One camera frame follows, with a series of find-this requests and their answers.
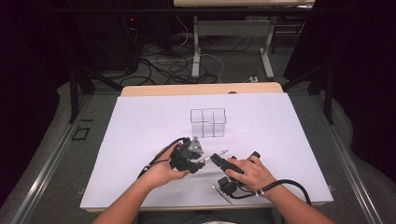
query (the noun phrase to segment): table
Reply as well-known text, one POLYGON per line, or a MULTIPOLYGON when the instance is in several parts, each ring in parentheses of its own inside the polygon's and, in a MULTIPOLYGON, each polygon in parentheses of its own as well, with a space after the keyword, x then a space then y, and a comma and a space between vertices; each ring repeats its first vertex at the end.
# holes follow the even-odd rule
MULTIPOLYGON (((219 105, 227 110, 226 135, 200 139, 203 157, 230 149, 232 154, 225 157, 246 158, 257 150, 276 178, 293 179, 305 186, 313 204, 332 201, 289 96, 282 92, 280 85, 235 83, 124 88, 80 207, 90 212, 106 209, 162 147, 191 133, 190 117, 185 114, 189 114, 191 106, 202 105, 219 105)), ((256 197, 227 202, 212 189, 222 177, 224 173, 208 163, 196 174, 152 191, 141 211, 272 206, 269 201, 256 197)), ((290 187, 290 190, 304 198, 297 188, 290 187)))
MULTIPOLYGON (((313 5, 315 0, 174 0, 176 7, 280 7, 313 5)), ((269 21, 198 21, 194 16, 194 58, 193 77, 199 76, 201 49, 200 35, 256 35, 265 36, 264 48, 260 49, 265 75, 274 78, 274 72, 268 58, 269 48, 276 27, 276 17, 269 21)))

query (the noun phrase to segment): forearm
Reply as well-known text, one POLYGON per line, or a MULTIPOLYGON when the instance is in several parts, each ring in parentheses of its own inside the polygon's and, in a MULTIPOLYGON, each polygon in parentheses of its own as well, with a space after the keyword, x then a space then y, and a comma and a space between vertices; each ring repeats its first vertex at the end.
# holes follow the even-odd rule
POLYGON ((300 200, 283 186, 277 186, 264 194, 290 224, 333 223, 314 207, 300 200))
POLYGON ((136 180, 93 223, 131 224, 150 192, 151 188, 145 184, 143 179, 136 180))

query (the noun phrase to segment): pen holder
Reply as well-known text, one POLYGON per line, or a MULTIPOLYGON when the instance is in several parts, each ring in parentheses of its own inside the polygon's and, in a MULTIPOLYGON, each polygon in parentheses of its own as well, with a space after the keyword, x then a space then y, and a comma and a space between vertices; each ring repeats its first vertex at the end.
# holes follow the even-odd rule
POLYGON ((190 112, 192 136, 223 137, 225 130, 224 108, 192 109, 190 112))

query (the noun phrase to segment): white paper sheet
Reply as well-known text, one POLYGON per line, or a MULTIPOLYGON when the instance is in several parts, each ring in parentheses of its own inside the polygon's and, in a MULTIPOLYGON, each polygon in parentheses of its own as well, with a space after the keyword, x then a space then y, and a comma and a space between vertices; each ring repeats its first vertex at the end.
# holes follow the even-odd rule
MULTIPOLYGON (((224 137, 200 138, 202 158, 229 149, 222 157, 247 158, 253 151, 277 179, 302 184, 313 203, 332 201, 328 185, 286 93, 120 97, 114 108, 80 207, 109 207, 165 146, 191 136, 191 109, 225 108, 224 137)), ((155 189, 143 203, 150 207, 230 205, 212 188, 224 173, 209 161, 196 174, 155 189)), ((300 198, 301 191, 286 186, 300 198)), ((234 204, 268 204, 263 198, 234 204)))

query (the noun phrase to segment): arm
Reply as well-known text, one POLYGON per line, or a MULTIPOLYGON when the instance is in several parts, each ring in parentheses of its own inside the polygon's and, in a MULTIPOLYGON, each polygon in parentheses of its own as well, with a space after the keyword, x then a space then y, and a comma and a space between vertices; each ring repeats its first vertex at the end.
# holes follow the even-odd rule
MULTIPOLYGON (((245 174, 241 175, 233 170, 227 170, 226 174, 245 183, 249 190, 256 191, 276 181, 260 159, 255 156, 250 156, 246 161, 228 159, 228 162, 241 168, 245 174)), ((265 191, 262 197, 268 199, 288 223, 333 223, 282 185, 265 191)))
MULTIPOLYGON (((169 159, 172 151, 179 144, 176 143, 171 146, 157 161, 169 159)), ((173 171, 167 161, 154 164, 125 190, 93 223, 131 224, 143 201, 153 189, 165 185, 171 180, 181 179, 188 173, 189 171, 173 171)))

